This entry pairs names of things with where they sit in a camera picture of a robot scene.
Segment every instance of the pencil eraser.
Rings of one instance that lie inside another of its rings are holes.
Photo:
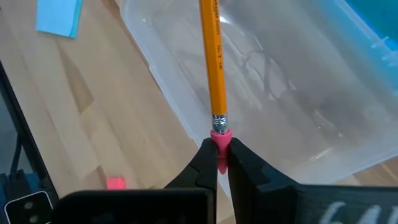
[[[126,189],[126,183],[122,177],[112,177],[106,179],[106,186],[108,190]]]
[[[218,170],[221,174],[225,174],[228,167],[228,149],[232,140],[232,131],[229,130],[226,134],[216,134],[213,131],[210,133],[211,139],[218,146]]]

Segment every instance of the pencil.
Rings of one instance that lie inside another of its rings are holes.
[[[220,10],[218,0],[199,1],[212,113],[210,136],[218,146],[218,169],[224,174],[232,131],[228,127]]]

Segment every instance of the blue sticky note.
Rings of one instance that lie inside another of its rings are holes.
[[[37,0],[36,29],[75,38],[82,0]]]

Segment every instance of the wooden floor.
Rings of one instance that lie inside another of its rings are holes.
[[[197,150],[153,80],[114,0],[86,0],[77,39],[35,31],[35,1],[0,0],[0,60],[59,196],[162,188]],[[391,160],[339,184],[398,185]],[[219,191],[218,220],[233,223]]]

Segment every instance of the plastic storage bin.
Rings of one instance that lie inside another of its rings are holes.
[[[330,183],[398,154],[397,49],[352,2],[220,0],[234,136],[302,183]],[[198,0],[124,0],[121,14],[201,144],[211,112]]]

